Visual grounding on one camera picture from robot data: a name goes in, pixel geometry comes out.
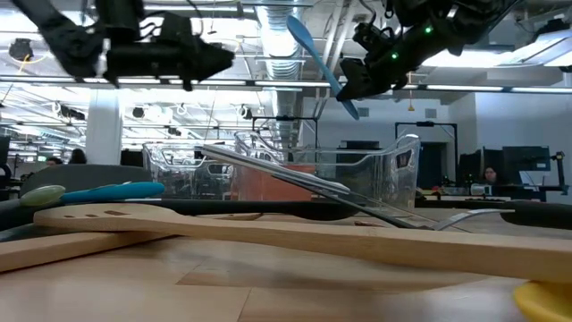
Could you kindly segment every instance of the white column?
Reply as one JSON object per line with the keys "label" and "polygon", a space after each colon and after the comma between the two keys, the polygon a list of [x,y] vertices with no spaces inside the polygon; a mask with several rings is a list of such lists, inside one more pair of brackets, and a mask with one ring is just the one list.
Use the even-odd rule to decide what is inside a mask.
{"label": "white column", "polygon": [[119,90],[92,89],[89,100],[86,156],[92,165],[119,165],[123,108]]}
{"label": "white column", "polygon": [[564,80],[565,87],[572,87],[572,73],[563,72],[562,79]]}

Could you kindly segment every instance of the orange object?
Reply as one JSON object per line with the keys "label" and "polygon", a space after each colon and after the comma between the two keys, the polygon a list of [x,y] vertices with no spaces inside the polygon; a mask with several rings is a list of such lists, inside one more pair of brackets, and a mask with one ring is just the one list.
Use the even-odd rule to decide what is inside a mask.
{"label": "orange object", "polygon": [[[286,165],[290,170],[313,174],[313,165]],[[270,174],[237,166],[231,191],[234,199],[248,201],[310,201],[312,192],[274,179]]]}

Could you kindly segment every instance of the computer monitor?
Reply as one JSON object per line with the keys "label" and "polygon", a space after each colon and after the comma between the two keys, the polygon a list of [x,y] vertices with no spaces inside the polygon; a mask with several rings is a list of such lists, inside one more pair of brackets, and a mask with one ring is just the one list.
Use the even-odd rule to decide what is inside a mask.
{"label": "computer monitor", "polygon": [[0,136],[0,165],[8,162],[8,150],[10,149],[10,137]]}
{"label": "computer monitor", "polygon": [[491,166],[495,171],[502,171],[504,168],[504,156],[501,149],[483,148],[483,167],[481,168],[481,177],[487,166]]}
{"label": "computer monitor", "polygon": [[123,150],[121,165],[143,167],[143,152]]}
{"label": "computer monitor", "polygon": [[481,150],[475,153],[463,154],[458,157],[457,183],[463,183],[469,175],[479,180],[483,175],[481,170]]}
{"label": "computer monitor", "polygon": [[550,171],[548,147],[503,147],[504,172],[509,183],[522,184],[521,171]]}

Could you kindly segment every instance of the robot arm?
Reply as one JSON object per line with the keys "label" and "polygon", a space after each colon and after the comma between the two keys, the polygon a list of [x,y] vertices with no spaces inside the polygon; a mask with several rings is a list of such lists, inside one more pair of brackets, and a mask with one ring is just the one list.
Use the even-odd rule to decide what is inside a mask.
{"label": "robot arm", "polygon": [[189,19],[174,13],[163,13],[161,33],[154,41],[141,42],[139,23],[147,18],[142,0],[96,0],[99,20],[90,27],[76,25],[49,0],[13,3],[38,26],[60,65],[76,79],[97,76],[105,39],[111,46],[104,77],[116,87],[123,76],[177,75],[183,88],[192,90],[192,80],[207,79],[231,67],[234,59],[234,53],[193,35]]}
{"label": "robot arm", "polygon": [[345,58],[341,69],[348,83],[339,101],[369,97],[408,83],[407,73],[427,58],[448,49],[460,55],[476,43],[521,0],[390,0],[386,9],[395,13],[408,31],[395,36],[391,28],[379,30],[360,23],[353,40],[367,50],[364,60]]}

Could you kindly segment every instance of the yellow object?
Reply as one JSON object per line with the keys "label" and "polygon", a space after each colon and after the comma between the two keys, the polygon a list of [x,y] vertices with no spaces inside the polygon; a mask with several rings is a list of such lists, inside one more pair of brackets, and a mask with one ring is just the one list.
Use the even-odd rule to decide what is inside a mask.
{"label": "yellow object", "polygon": [[514,291],[514,298],[532,322],[572,322],[572,284],[527,282]]}

